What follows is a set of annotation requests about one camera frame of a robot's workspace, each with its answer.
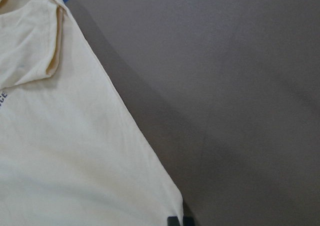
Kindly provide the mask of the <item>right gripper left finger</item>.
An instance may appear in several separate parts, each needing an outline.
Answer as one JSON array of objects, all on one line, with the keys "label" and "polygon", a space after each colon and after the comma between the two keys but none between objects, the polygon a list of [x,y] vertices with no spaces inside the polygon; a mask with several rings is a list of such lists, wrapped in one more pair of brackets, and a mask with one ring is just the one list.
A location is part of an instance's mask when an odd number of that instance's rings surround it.
[{"label": "right gripper left finger", "polygon": [[167,226],[179,226],[179,219],[177,216],[169,216],[167,218]]}]

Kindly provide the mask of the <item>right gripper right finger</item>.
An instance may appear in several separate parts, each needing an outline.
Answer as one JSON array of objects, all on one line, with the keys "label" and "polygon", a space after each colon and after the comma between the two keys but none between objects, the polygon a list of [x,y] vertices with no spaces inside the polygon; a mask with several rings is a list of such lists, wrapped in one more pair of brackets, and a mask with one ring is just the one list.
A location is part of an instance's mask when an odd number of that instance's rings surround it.
[{"label": "right gripper right finger", "polygon": [[191,216],[183,217],[183,226],[194,226],[194,219]]}]

